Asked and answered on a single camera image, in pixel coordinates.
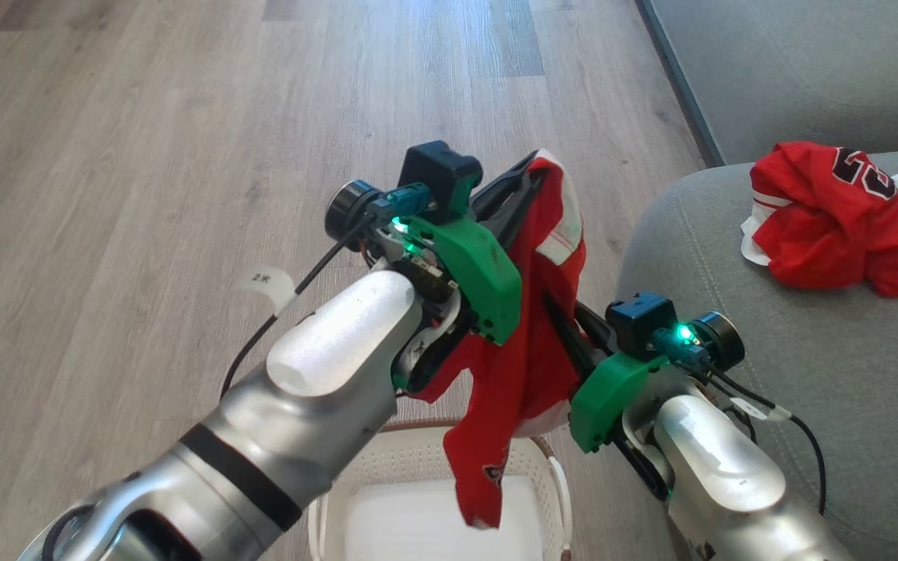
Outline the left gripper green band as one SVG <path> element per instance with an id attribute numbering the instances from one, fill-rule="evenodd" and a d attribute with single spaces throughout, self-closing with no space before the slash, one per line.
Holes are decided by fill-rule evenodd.
<path id="1" fill-rule="evenodd" d="M 521 276 L 506 251 L 517 241 L 546 172 L 538 152 L 488 182 L 470 207 L 449 210 L 423 182 L 382 192 L 355 180 L 334 195 L 324 218 L 328 237 L 363 254 L 371 269 L 406 277 L 422 319 L 398 352 L 396 390 L 418 394 L 467 335 L 502 345 L 519 326 Z M 492 219 L 492 233 L 476 219 Z"/>

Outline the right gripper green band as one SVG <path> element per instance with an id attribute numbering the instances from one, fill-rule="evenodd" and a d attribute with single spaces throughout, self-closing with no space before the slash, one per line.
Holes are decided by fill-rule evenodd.
<path id="1" fill-rule="evenodd" d="M 673 475 L 659 454 L 646 454 L 645 444 L 635 443 L 634 429 L 626 426 L 628 411 L 665 365 L 705 386 L 714 372 L 742 362 L 745 347 L 737 328 L 718 312 L 681 322 L 674 310 L 607 310 L 600 316 L 576 302 L 575 320 L 552 297 L 545 297 L 545 308 L 580 379 L 570 399 L 571 436 L 585 453 L 614 445 L 649 492 L 666 500 Z"/>

